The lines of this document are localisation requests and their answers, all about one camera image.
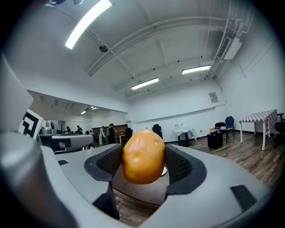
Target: white table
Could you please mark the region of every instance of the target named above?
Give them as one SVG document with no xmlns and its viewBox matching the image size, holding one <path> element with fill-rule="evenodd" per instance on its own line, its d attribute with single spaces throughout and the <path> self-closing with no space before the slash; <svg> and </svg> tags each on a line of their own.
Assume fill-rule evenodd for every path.
<svg viewBox="0 0 285 228">
<path fill-rule="evenodd" d="M 122 136 L 125 136 L 125 134 L 122 134 L 122 135 L 115 135 L 116 143 L 118 143 L 117 137 L 120 138 L 120 144 L 122 143 Z"/>
<path fill-rule="evenodd" d="M 185 140 L 186 140 L 187 146 L 189 146 L 188 133 L 191 135 L 191 138 L 194 137 L 194 139 L 197 141 L 196 132 L 195 132 L 194 128 L 192 128 L 192 129 L 190 129 L 190 128 L 179 128 L 177 130 L 173 130 L 172 132 L 178 137 L 179 146 L 180 146 L 180 135 L 183 133 L 185 134 Z"/>
<path fill-rule="evenodd" d="M 262 150 L 265 149 L 265 136 L 270 137 L 270 132 L 274 129 L 274 125 L 277 120 L 277 111 L 276 109 L 253 113 L 245 118 L 242 118 L 240 122 L 240 143 L 242 143 L 242 123 L 253 122 L 254 124 L 254 134 L 256 134 L 255 122 L 262 122 L 263 124 L 263 141 L 262 141 Z"/>
</svg>

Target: black chair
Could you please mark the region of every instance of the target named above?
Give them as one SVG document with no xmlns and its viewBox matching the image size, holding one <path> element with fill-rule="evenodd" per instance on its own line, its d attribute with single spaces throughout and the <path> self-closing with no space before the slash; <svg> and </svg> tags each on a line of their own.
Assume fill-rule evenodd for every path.
<svg viewBox="0 0 285 228">
<path fill-rule="evenodd" d="M 227 125 L 224 122 L 220 122 L 220 123 L 216 123 L 215 124 L 215 128 L 219 129 L 219 132 L 222 132 L 223 134 L 226 133 L 226 143 L 228 142 L 228 129 L 227 129 Z"/>
<path fill-rule="evenodd" d="M 129 139 L 132 137 L 132 135 L 133 135 L 133 130 L 131 129 L 131 128 L 127 128 L 126 129 L 126 143 L 129 141 Z"/>
<path fill-rule="evenodd" d="M 282 115 L 284 113 L 279 113 L 277 114 L 277 116 L 280 116 L 280 122 L 275 123 L 275 130 L 280 132 L 280 140 L 279 142 L 276 143 L 277 141 L 277 135 L 274 139 L 274 149 L 277 148 L 277 146 L 279 145 L 279 143 L 283 142 L 284 139 L 282 139 L 285 136 L 285 118 L 282 118 Z"/>
<path fill-rule="evenodd" d="M 162 138 L 162 132 L 161 132 L 161 127 L 159 126 L 159 124 L 154 124 L 152 131 L 156 134 L 158 134 L 161 138 Z"/>
<path fill-rule="evenodd" d="M 234 136 L 234 134 L 235 134 L 235 129 L 234 129 L 234 127 L 233 127 L 233 123 L 234 123 L 233 117 L 232 117 L 232 116 L 228 116 L 228 117 L 226 118 L 227 129 L 228 129 L 228 128 L 232 128 L 232 135 Z"/>
</svg>

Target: wooden floor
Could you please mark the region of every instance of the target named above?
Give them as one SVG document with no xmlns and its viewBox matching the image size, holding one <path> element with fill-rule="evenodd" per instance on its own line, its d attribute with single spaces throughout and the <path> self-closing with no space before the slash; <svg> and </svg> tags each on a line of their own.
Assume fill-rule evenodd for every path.
<svg viewBox="0 0 285 228">
<path fill-rule="evenodd" d="M 262 135 L 243 133 L 243 143 L 240 143 L 240 133 L 229 134 L 228 143 L 218 150 L 209 150 L 207 138 L 190 141 L 190 148 L 228 158 L 241 165 L 255 175 L 270 188 L 276 187 L 285 167 L 285 144 L 276 149 L 273 146 L 274 137 L 266 139 L 265 150 L 262 151 Z M 120 221 L 138 227 L 147 220 L 157 208 L 144 204 L 114 190 L 116 204 L 119 208 Z"/>
</svg>

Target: white tablecloth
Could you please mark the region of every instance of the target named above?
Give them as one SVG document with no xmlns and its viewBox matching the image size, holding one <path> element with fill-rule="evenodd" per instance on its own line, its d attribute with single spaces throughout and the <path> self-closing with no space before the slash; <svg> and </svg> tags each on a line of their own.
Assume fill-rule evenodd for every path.
<svg viewBox="0 0 285 228">
<path fill-rule="evenodd" d="M 172 132 L 173 132 L 177 137 L 180 136 L 180 135 L 183 134 L 183 133 L 188 132 L 188 133 L 190 134 L 190 138 L 189 138 L 189 139 L 194 138 L 194 139 L 197 141 L 197 139 L 196 139 L 196 132 L 195 132 L 195 129 L 194 129 L 194 128 L 192 128 L 192 129 L 189 129 L 189 128 L 179 128 L 178 130 L 173 130 Z"/>
</svg>

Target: fluorescent light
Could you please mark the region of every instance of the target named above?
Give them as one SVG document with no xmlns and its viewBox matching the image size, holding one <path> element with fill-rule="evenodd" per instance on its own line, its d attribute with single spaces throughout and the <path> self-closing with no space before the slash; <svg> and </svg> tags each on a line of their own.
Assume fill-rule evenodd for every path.
<svg viewBox="0 0 285 228">
<path fill-rule="evenodd" d="M 192 73 L 192 72 L 195 72 L 195 71 L 200 71 L 200 70 L 206 70 L 206 69 L 210 69 L 210 65 L 208 66 L 199 66 L 199 67 L 195 67 L 195 68 L 191 68 L 191 69 L 184 69 L 182 70 L 182 74 L 185 74 L 185 73 Z"/>
<path fill-rule="evenodd" d="M 132 87 L 132 89 L 133 89 L 133 90 L 136 90 L 136 89 L 138 89 L 138 88 L 141 88 L 141 87 L 143 87 L 143 86 L 147 86 L 147 85 L 149 85 L 149 84 L 152 84 L 152 83 L 155 83 L 155 82 L 158 82 L 158 81 L 159 81 L 159 79 L 158 79 L 158 77 L 157 77 L 157 78 L 151 79 L 151 80 L 149 80 L 149 81 L 143 82 L 143 83 L 141 83 L 141 84 L 135 85 L 135 86 Z"/>
<path fill-rule="evenodd" d="M 96 17 L 98 17 L 111 5 L 112 4 L 108 0 L 101 0 L 96 5 L 94 5 L 76 25 L 65 46 L 72 49 L 84 30 L 92 23 L 92 21 L 96 19 Z"/>
</svg>

